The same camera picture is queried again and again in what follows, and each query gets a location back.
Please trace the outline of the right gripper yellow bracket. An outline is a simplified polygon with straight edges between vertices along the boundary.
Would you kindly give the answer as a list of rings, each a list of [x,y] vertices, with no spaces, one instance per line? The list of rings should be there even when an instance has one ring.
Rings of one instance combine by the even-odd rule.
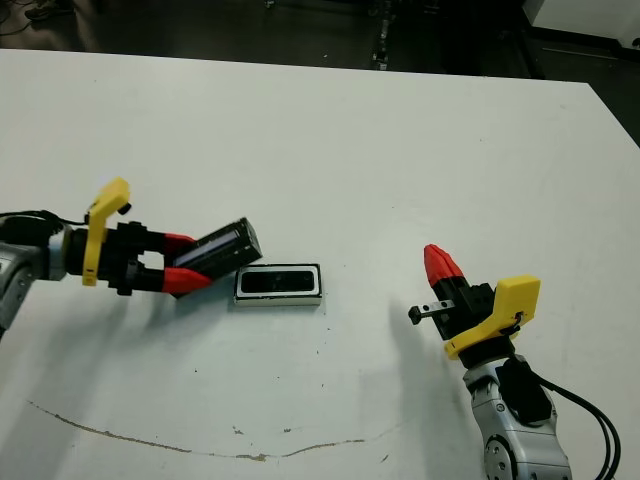
[[[414,325],[431,318],[452,359],[465,360],[479,349],[485,357],[512,348],[510,338],[534,318],[541,281],[531,275],[470,285],[451,255],[435,244],[424,248],[427,280],[437,297],[415,305],[408,316]]]

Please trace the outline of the left gripper yellow bracket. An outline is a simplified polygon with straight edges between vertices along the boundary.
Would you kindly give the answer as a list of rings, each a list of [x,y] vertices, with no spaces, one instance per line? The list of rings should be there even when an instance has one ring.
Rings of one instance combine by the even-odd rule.
[[[116,177],[99,191],[85,213],[81,226],[71,229],[64,256],[65,271],[94,287],[104,281],[120,295],[134,291],[186,295],[212,284],[212,280],[187,268],[150,269],[139,256],[146,251],[162,253],[165,264],[189,251],[196,240],[174,233],[150,232],[139,222],[107,226],[109,218],[131,208],[130,186]]]

